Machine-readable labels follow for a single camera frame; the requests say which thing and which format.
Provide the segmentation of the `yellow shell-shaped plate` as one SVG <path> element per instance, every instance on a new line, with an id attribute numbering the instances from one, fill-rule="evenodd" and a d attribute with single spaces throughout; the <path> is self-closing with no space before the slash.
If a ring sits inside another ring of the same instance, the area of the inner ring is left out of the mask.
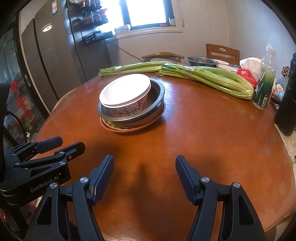
<path id="1" fill-rule="evenodd" d="M 112 128 L 114 130 L 126 130 L 126 128 L 122 127 L 122 126 L 118 126 L 118 125 L 115 125 L 114 123 L 112 123 L 111 121 L 106 121 L 104 119 L 102 119 L 102 122 L 108 126 L 109 128 Z"/>

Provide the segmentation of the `large red paper bowl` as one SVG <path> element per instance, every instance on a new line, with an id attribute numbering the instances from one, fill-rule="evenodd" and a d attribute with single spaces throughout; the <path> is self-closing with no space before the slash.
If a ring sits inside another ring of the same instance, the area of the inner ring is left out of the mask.
<path id="1" fill-rule="evenodd" d="M 143 98 L 134 101 L 133 103 L 126 104 L 122 107 L 107 107 L 103 104 L 101 105 L 102 110 L 107 116 L 112 118 L 121 118 L 126 116 L 131 116 L 141 111 L 145 110 L 148 105 L 148 96 L 144 96 Z"/>

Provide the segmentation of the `small red paper bowl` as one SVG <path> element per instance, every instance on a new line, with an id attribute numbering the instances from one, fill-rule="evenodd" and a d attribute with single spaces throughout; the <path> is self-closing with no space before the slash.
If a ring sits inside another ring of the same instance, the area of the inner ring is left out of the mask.
<path id="1" fill-rule="evenodd" d="M 144 74 L 129 74 L 113 80 L 100 92 L 99 101 L 105 106 L 121 106 L 144 94 L 151 82 Z"/>

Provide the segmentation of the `pink plastic plate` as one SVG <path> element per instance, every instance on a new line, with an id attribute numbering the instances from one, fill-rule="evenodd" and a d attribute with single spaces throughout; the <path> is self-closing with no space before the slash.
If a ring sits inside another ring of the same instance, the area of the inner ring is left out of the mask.
<path id="1" fill-rule="evenodd" d="M 136 123 L 132 123 L 130 124 L 129 128 L 126 128 L 126 130 L 114 130 L 112 128 L 109 128 L 108 126 L 106 126 L 103 122 L 102 122 L 102 118 L 100 118 L 100 124 L 102 125 L 102 127 L 108 131 L 114 132 L 114 133 L 131 133 L 131 132 L 136 132 L 139 130 L 142 130 L 150 125 L 152 125 L 153 123 L 155 123 L 164 113 L 166 109 L 166 103 L 164 102 L 159 109 L 151 114 L 150 116 L 144 118 L 143 120 L 139 120 Z"/>

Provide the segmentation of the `large steel bowl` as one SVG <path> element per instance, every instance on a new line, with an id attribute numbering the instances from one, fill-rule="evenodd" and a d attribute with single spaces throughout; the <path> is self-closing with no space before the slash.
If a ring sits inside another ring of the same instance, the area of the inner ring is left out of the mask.
<path id="1" fill-rule="evenodd" d="M 136 123 L 137 121 L 143 120 L 144 118 L 150 116 L 151 114 L 155 113 L 159 107 L 165 102 L 164 95 L 165 95 L 165 88 L 162 83 L 158 80 L 150 79 L 151 81 L 151 89 L 147 93 L 148 95 L 148 105 L 147 108 L 140 113 L 121 117 L 121 118 L 112 118 L 107 116 L 101 108 L 101 103 L 98 104 L 97 111 L 101 118 L 106 121 L 111 121 L 115 125 L 122 126 L 125 128 L 129 128 L 130 124 Z"/>

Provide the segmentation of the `printed paper sheet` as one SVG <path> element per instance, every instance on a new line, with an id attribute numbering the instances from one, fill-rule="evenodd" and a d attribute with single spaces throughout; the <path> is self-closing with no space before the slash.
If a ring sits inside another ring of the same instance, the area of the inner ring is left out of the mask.
<path id="1" fill-rule="evenodd" d="M 292 166 L 293 168 L 295 168 L 295 156 L 296 156 L 296 132 L 293 131 L 293 133 L 288 137 L 285 136 L 280 129 L 277 127 L 277 125 L 275 125 L 276 129 L 278 130 L 283 143 L 285 144 L 285 147 L 287 149 L 287 152 L 292 160 Z"/>

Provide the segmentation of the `black thermos flask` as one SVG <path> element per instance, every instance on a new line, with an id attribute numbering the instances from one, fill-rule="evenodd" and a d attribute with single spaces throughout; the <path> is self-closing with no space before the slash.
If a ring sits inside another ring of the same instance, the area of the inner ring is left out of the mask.
<path id="1" fill-rule="evenodd" d="M 290 72 L 288 83 L 285 89 L 280 107 L 275 115 L 274 121 L 279 130 L 287 137 L 295 131 L 296 123 L 296 102 L 295 102 L 295 85 L 296 85 L 296 53 L 290 62 Z"/>

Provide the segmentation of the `green label plastic bottle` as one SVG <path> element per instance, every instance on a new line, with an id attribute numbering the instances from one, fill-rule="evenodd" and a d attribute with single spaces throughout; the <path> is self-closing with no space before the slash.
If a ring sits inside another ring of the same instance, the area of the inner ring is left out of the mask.
<path id="1" fill-rule="evenodd" d="M 266 46 L 266 54 L 261 59 L 261 69 L 258 84 L 254 90 L 252 103 L 258 109 L 264 110 L 269 104 L 276 75 L 274 64 L 275 49 L 272 44 Z"/>

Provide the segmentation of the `small white bottle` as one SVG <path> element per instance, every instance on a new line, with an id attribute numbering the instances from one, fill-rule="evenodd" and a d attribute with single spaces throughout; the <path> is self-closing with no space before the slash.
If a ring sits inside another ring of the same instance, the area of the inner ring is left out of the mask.
<path id="1" fill-rule="evenodd" d="M 271 96 L 273 99 L 276 99 L 277 101 L 281 102 L 283 99 L 283 96 L 285 94 L 284 88 L 280 85 L 275 83 L 273 85 L 273 89 L 271 92 Z"/>

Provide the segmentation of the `thick celery bunch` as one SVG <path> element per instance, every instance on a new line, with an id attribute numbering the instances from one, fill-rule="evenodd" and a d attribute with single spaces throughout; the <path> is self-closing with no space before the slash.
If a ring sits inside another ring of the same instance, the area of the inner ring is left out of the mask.
<path id="1" fill-rule="evenodd" d="M 185 66 L 166 63 L 158 76 L 170 76 L 201 82 L 211 88 L 240 99 L 252 99 L 253 86 L 236 73 L 214 67 Z"/>

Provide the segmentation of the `magnetic spice rack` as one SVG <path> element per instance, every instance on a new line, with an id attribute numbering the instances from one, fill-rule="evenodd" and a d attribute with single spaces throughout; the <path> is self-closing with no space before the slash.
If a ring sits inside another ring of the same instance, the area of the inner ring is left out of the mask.
<path id="1" fill-rule="evenodd" d="M 100 30 L 108 23 L 100 1 L 67 1 L 70 26 L 75 42 L 89 45 L 113 37 L 113 33 Z"/>

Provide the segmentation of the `window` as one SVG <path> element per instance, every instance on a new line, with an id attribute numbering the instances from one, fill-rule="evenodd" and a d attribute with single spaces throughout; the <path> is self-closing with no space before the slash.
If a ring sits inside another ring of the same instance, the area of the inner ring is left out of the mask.
<path id="1" fill-rule="evenodd" d="M 101 1 L 108 23 L 98 27 L 123 39 L 145 34 L 181 33 L 183 20 L 177 1 Z"/>

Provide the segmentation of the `red tissue pack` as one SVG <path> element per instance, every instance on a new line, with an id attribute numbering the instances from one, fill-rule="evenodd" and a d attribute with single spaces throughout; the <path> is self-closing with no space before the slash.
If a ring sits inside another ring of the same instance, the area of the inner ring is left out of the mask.
<path id="1" fill-rule="evenodd" d="M 255 89 L 261 73 L 261 59 L 249 57 L 240 60 L 239 64 L 240 67 L 237 69 L 236 74 L 247 80 Z"/>

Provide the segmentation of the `small steel bowl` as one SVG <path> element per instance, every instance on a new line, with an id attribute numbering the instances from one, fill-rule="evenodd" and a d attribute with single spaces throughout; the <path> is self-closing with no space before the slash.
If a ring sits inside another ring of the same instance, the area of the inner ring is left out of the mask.
<path id="1" fill-rule="evenodd" d="M 214 67 L 218 66 L 218 62 L 205 57 L 197 57 L 197 56 L 190 56 L 187 57 L 186 60 L 188 61 L 190 66 L 204 66 L 204 67 Z"/>

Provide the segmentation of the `wooden chair with slats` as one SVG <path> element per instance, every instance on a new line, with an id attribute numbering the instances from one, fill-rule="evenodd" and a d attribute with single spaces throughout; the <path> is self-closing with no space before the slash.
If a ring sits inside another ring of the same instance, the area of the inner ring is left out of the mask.
<path id="1" fill-rule="evenodd" d="M 207 57 L 225 61 L 229 64 L 239 65 L 240 52 L 222 45 L 206 44 Z"/>

